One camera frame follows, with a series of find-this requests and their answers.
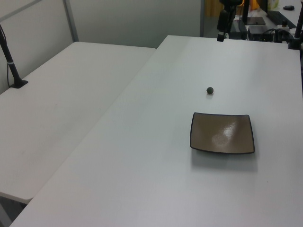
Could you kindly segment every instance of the tabletop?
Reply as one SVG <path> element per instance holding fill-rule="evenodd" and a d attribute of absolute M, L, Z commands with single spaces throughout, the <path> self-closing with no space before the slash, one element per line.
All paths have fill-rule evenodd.
<path fill-rule="evenodd" d="M 191 149 L 194 112 L 248 114 L 256 152 Z M 298 51 L 168 36 L 12 227 L 301 226 L 302 136 Z"/>
<path fill-rule="evenodd" d="M 28 203 L 155 49 L 73 43 L 0 95 L 0 196 Z"/>

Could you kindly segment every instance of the electronic device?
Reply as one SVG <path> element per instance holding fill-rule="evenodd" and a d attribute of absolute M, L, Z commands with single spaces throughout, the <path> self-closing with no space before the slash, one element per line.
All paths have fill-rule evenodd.
<path fill-rule="evenodd" d="M 294 6 L 284 6 L 283 9 L 292 11 L 294 10 Z"/>
<path fill-rule="evenodd" d="M 248 37 L 251 41 L 272 42 L 274 40 L 274 33 L 270 32 L 266 25 L 249 26 Z"/>
<path fill-rule="evenodd" d="M 278 11 L 267 11 L 267 17 L 275 24 L 275 25 L 281 25 L 284 20 L 287 21 L 287 25 L 289 29 L 295 28 L 296 25 L 294 25 L 289 19 L 287 19 L 282 13 Z"/>

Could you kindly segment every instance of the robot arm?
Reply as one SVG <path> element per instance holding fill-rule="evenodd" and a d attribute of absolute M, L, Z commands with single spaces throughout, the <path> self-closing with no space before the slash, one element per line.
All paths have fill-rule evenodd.
<path fill-rule="evenodd" d="M 242 0 L 220 0 L 224 9 L 220 12 L 217 30 L 219 30 L 217 41 L 223 42 L 226 33 L 230 33 L 232 22 L 236 16 L 236 8 L 242 4 Z"/>

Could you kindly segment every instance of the orange object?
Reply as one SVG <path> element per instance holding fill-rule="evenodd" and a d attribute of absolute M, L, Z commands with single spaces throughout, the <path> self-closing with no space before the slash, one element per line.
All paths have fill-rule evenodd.
<path fill-rule="evenodd" d="M 257 3 L 257 0 L 250 0 L 250 9 L 255 10 L 259 8 L 259 4 Z"/>

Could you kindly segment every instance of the black mount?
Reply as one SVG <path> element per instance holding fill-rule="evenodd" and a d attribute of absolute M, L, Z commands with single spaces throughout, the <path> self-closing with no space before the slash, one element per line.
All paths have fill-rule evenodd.
<path fill-rule="evenodd" d="M 20 78 L 19 74 L 18 74 L 15 63 L 13 61 L 13 58 L 10 55 L 9 48 L 8 48 L 8 45 L 7 45 L 7 42 L 6 42 L 6 37 L 5 37 L 4 31 L 1 27 L 1 25 L 0 25 L 0 45 L 1 45 L 1 48 L 2 48 L 3 53 L 5 55 L 6 61 L 9 65 L 10 71 L 13 74 L 13 77 L 14 77 L 14 80 L 15 80 L 15 83 L 13 85 L 11 85 L 11 87 L 13 87 L 13 88 L 23 87 L 25 84 L 28 83 L 28 81 L 22 80 Z"/>
<path fill-rule="evenodd" d="M 300 50 L 301 48 L 301 31 L 302 31 L 302 25 L 303 25 L 303 2 L 301 1 L 301 12 L 298 20 L 298 25 L 295 30 L 294 39 L 288 44 L 288 48 L 291 50 Z"/>

